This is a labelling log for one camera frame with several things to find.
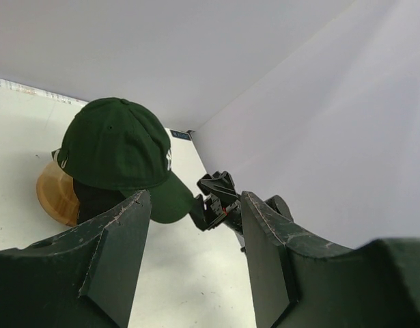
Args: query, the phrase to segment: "black label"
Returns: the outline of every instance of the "black label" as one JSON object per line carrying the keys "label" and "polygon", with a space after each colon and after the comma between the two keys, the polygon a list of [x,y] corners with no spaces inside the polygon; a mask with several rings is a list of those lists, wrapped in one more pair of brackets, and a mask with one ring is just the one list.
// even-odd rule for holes
{"label": "black label", "polygon": [[180,131],[170,130],[170,133],[175,138],[191,141],[190,135],[188,133],[186,133],[186,132],[180,132]]}

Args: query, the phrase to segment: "black fabric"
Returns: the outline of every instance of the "black fabric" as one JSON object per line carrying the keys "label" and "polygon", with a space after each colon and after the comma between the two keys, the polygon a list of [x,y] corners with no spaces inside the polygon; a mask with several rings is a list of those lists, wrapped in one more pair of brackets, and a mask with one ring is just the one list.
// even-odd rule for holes
{"label": "black fabric", "polygon": [[94,188],[76,180],[73,180],[73,191],[80,203],[77,224],[107,212],[126,199],[120,191]]}

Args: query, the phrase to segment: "white tabletop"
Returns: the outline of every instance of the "white tabletop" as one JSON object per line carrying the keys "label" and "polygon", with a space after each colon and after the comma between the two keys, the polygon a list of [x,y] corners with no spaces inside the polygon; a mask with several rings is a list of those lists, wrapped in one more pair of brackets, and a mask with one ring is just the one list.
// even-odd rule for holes
{"label": "white tabletop", "polygon": [[[41,208],[36,180],[81,103],[0,87],[0,250],[66,229]],[[197,195],[205,169],[192,142],[171,138],[173,171]],[[187,216],[151,222],[129,327],[255,327],[247,261],[224,225],[200,232]]]}

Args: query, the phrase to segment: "cap brim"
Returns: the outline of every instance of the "cap brim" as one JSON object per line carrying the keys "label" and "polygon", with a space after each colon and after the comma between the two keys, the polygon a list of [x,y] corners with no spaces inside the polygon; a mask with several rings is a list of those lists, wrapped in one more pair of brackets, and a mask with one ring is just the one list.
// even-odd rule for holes
{"label": "cap brim", "polygon": [[73,179],[56,162],[49,163],[38,178],[37,197],[54,220],[70,227],[76,225],[79,201],[73,191]]}
{"label": "cap brim", "polygon": [[[181,220],[191,210],[195,198],[187,186],[173,173],[162,184],[147,188],[150,193],[152,212],[150,218],[159,223],[173,223]],[[122,191],[125,197],[136,190]]]}

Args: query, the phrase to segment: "wooden bowl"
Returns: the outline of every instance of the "wooden bowl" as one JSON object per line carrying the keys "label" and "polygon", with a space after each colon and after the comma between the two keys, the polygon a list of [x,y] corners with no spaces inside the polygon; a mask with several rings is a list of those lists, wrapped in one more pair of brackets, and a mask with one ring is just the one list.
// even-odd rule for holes
{"label": "wooden bowl", "polygon": [[49,163],[38,178],[37,197],[53,219],[69,227],[76,225],[79,201],[73,191],[73,178],[56,162]]}

